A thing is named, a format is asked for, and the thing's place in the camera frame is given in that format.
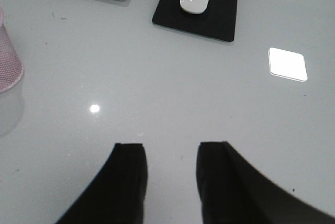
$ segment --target glossy desk surface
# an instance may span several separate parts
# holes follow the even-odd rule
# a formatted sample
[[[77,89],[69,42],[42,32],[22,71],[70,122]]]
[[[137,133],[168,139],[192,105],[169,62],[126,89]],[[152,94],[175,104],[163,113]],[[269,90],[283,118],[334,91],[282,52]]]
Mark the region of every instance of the glossy desk surface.
[[[1,223],[56,222],[116,142],[146,148],[146,224],[202,222],[201,141],[335,216],[335,0],[238,0],[232,43],[154,25],[158,1],[0,0],[25,66],[0,94]],[[270,47],[308,80],[271,75]]]

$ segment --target black object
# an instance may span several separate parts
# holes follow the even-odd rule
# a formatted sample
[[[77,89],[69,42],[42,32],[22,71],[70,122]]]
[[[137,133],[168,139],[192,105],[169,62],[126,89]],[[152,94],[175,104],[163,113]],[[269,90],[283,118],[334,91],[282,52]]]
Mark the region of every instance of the black object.
[[[57,224],[142,224],[147,178],[142,144],[115,144],[100,172]]]
[[[204,224],[334,224],[277,187],[229,143],[201,143],[197,184]]]
[[[209,0],[199,15],[189,14],[180,7],[180,0],[160,0],[152,22],[158,25],[211,37],[234,41],[237,0]]]

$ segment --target black mouse pad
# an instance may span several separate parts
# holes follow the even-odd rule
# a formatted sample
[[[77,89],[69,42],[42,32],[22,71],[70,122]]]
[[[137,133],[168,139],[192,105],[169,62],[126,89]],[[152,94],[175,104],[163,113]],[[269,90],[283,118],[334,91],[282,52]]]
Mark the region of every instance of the black mouse pad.
[[[232,42],[235,35],[237,0],[209,0],[199,15],[180,7],[180,0],[160,0],[153,15],[154,24]]]

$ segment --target pink mesh container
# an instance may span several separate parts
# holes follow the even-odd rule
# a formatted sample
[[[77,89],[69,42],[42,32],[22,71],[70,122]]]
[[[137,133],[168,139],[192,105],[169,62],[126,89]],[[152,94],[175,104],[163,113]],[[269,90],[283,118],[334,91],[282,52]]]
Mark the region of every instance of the pink mesh container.
[[[17,56],[4,26],[0,8],[0,93],[12,88],[23,75],[23,65]]]

